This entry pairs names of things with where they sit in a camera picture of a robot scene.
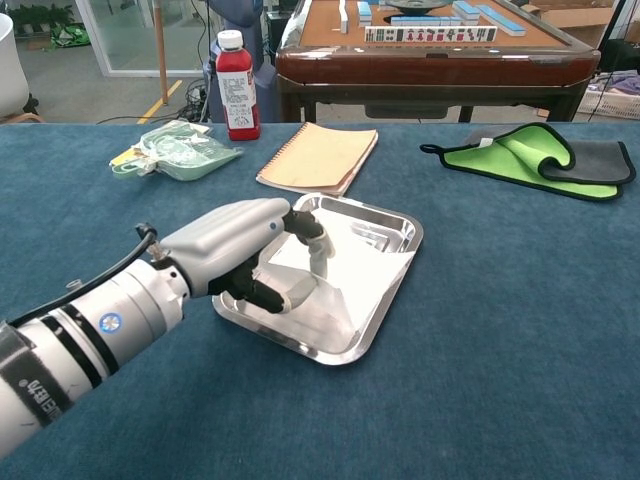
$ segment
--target notebook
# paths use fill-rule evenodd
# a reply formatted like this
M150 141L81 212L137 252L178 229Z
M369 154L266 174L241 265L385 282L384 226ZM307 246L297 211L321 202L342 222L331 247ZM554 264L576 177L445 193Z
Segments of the notebook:
M376 130L336 130L306 122L256 180L292 192L342 196L377 141Z

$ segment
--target blue logo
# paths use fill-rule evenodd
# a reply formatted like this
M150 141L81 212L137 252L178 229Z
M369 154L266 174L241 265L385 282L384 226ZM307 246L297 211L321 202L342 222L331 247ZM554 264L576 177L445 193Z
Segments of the blue logo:
M105 313L100 319L100 330L104 333L116 333L122 326L122 317L117 313Z

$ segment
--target blue tablecloth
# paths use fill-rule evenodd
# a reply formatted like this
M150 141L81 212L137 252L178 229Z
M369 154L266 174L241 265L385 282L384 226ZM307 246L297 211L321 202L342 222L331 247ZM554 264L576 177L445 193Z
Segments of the blue tablecloth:
M474 127L376 125L347 196L415 217L425 239L359 361L316 364L194 300L173 332L2 461L0 478L637 479L637 181L591 203L418 150ZM266 125L196 183L114 178L109 159L150 128L0 128L5 318L120 259L138 222L167 235L224 203L298 197L255 180L297 125ZM636 124L557 128L622 140L640 165Z

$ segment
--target stainless steel tray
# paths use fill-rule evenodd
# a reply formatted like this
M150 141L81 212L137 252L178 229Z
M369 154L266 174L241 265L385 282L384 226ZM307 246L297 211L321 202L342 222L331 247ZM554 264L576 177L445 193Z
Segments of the stainless steel tray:
M330 215L332 219L344 224L348 235L384 253L415 253L424 236L422 226L414 218L351 199L319 193L307 194L295 203L294 208L322 214L325 217ZM281 250L289 237L289 234L283 234L269 244L261 254L261 261L268 262L276 254L282 253ZM285 333L273 323L247 314L246 303L235 300L227 292L214 296L213 306L223 318L301 355L325 365L342 365L359 359L369 349L412 260L413 256L388 287L385 285L386 290L375 304L375 308L368 315L357 319L357 330L348 340L346 348L340 351L318 348Z

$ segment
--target robotic arm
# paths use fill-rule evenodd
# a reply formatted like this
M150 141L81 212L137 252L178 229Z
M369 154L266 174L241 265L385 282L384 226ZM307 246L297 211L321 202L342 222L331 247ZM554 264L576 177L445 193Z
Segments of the robotic arm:
M64 297L0 323L0 458L173 329L190 298L227 291L271 313L304 302L313 282L301 295L253 278L260 252L283 232L309 247L310 271L325 277L333 246L311 213L281 198L247 200L160 241L151 227L139 226L141 251ZM137 258L145 248L150 262Z

